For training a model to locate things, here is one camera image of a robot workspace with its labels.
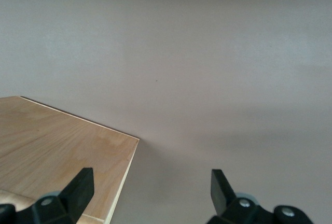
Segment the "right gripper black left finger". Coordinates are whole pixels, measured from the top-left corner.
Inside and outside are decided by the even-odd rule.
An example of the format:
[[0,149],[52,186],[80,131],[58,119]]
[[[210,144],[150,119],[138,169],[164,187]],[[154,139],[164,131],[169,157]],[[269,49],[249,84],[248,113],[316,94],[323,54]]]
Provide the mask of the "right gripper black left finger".
[[93,195],[93,168],[85,167],[58,194],[46,194],[21,211],[1,204],[1,223],[77,223]]

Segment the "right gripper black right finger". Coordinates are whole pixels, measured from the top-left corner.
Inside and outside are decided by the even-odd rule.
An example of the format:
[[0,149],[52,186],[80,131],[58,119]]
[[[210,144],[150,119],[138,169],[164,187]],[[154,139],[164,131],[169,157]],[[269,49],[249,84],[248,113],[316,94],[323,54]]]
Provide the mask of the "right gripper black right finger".
[[216,215],[208,223],[312,223],[294,206],[278,205],[269,212],[252,195],[235,193],[220,169],[211,172],[211,199]]

